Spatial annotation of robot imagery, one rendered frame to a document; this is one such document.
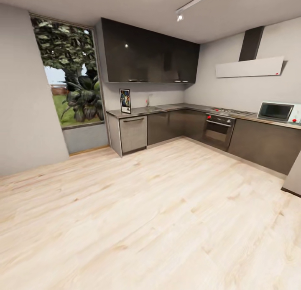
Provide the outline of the poster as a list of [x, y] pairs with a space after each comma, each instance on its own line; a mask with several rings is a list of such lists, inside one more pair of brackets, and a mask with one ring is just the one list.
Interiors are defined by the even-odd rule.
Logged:
[[121, 111], [131, 114], [130, 89], [120, 88]]

